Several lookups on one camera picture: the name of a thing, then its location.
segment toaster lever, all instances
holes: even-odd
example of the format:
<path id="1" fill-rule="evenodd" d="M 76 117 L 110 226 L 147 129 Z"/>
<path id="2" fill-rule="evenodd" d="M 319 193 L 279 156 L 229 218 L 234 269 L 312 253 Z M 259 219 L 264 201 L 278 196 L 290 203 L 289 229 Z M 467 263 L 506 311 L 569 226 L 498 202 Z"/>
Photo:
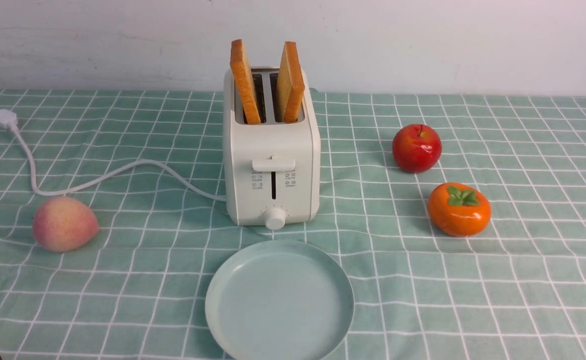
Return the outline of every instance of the toaster lever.
<path id="1" fill-rule="evenodd" d="M 271 156 L 270 159 L 253 159 L 252 168 L 259 173 L 293 171 L 295 170 L 295 158 Z"/>

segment apple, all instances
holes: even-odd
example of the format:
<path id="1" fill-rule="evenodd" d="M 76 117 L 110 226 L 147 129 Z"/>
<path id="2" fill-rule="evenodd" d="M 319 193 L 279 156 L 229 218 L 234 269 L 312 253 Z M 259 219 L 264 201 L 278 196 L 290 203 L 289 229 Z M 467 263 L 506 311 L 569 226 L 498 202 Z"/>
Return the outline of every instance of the apple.
<path id="1" fill-rule="evenodd" d="M 429 170 L 442 155 L 440 135 L 423 123 L 412 123 L 400 129 L 393 138 L 392 147 L 397 166 L 411 174 Z"/>

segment plate rim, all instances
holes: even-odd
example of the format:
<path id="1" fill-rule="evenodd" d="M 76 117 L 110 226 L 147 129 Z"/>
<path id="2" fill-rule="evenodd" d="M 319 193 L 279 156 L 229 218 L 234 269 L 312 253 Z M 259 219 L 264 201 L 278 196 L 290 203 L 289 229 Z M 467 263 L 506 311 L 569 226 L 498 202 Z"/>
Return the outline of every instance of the plate rim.
<path id="1" fill-rule="evenodd" d="M 247 253 L 247 251 L 245 251 L 247 249 L 268 247 L 268 246 L 271 246 L 272 244 L 275 244 L 275 245 L 291 244 L 296 247 L 307 248 L 311 251 L 314 251 L 314 252 L 318 253 L 318 255 L 320 255 L 321 257 L 323 257 L 323 258 L 329 260 L 330 262 L 332 262 L 333 264 L 335 264 L 337 266 L 337 269 L 339 269 L 338 276 L 344 276 L 344 279 L 346 279 L 346 283 L 348 284 L 348 289 L 347 289 L 348 299 L 347 299 L 347 301 L 351 305 L 350 306 L 351 307 L 350 315 L 348 316 L 348 326 L 346 326 L 346 331 L 341 336 L 341 339 L 335 344 L 335 346 L 330 351 L 327 351 L 327 353 L 323 354 L 323 356 L 321 358 L 317 358 L 314 360 L 325 359 L 329 355 L 334 353 L 340 347 L 340 345 L 344 342 L 344 339 L 346 338 L 348 333 L 351 331 L 351 328 L 353 327 L 353 321 L 355 319 L 355 290 L 353 288 L 353 284 L 351 283 L 351 280 L 350 280 L 348 274 L 346 273 L 346 271 L 344 271 L 343 267 L 339 264 L 338 261 L 336 261 L 334 258 L 332 258 L 331 255 L 329 255 L 326 251 L 322 250 L 321 248 L 318 248 L 317 246 L 315 246 L 313 244 L 306 243 L 304 241 L 291 240 L 291 239 L 269 239 L 269 240 L 265 240 L 265 241 L 260 241 L 258 243 L 250 244 L 249 246 L 247 246 L 245 248 L 241 248 L 240 250 L 236 251 L 236 253 L 229 256 L 229 258 L 227 258 L 222 263 L 222 265 L 220 265 L 220 267 L 218 269 L 216 269 L 215 273 L 211 277 L 210 282 L 208 283 L 208 288 L 206 289 L 206 295 L 204 296 L 204 317 L 206 319 L 206 325 L 208 326 L 208 330 L 210 331 L 211 336 L 213 337 L 213 339 L 215 340 L 217 345 L 220 346 L 220 348 L 222 348 L 222 350 L 225 351 L 228 355 L 233 356 L 235 358 L 234 354 L 229 353 L 229 350 L 227 349 L 229 347 L 229 344 L 227 344 L 221 338 L 223 331 L 220 328 L 217 328 L 216 326 L 211 326 L 211 316 L 213 316 L 214 313 L 217 313 L 217 311 L 214 311 L 211 308 L 212 307 L 211 301 L 213 300 L 212 294 L 213 294 L 213 291 L 214 291 L 216 285 L 219 284 L 221 281 L 220 279 L 223 276 L 221 274 L 224 272 L 227 272 L 227 273 L 229 272 L 229 271 L 226 271 L 226 269 L 231 266 L 231 263 L 233 263 L 234 260 L 236 260 L 240 256 L 242 256 L 241 253 Z"/>

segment toast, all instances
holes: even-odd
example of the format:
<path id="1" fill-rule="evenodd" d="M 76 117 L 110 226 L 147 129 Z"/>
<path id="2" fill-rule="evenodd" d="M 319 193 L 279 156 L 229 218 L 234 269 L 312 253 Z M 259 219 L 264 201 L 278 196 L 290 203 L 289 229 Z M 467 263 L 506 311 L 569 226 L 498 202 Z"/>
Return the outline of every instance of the toast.
<path id="1" fill-rule="evenodd" d="M 235 78 L 236 89 L 240 93 L 246 122 L 252 125 L 261 123 L 253 73 L 242 39 L 236 39 L 231 43 L 230 64 L 233 77 Z"/>
<path id="2" fill-rule="evenodd" d="M 284 123 L 298 121 L 305 85 L 295 42 L 286 41 L 277 76 L 277 104 L 279 118 Z"/>

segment green stem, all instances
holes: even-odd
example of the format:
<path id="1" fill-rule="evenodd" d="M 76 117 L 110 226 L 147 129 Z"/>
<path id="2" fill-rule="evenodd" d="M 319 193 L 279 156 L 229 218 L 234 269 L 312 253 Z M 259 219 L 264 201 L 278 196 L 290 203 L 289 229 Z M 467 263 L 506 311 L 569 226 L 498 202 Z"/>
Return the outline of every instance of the green stem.
<path id="1" fill-rule="evenodd" d="M 448 192 L 448 204 L 451 207 L 478 207 L 480 202 L 476 198 L 476 192 L 471 189 L 460 190 L 457 186 L 446 188 Z"/>

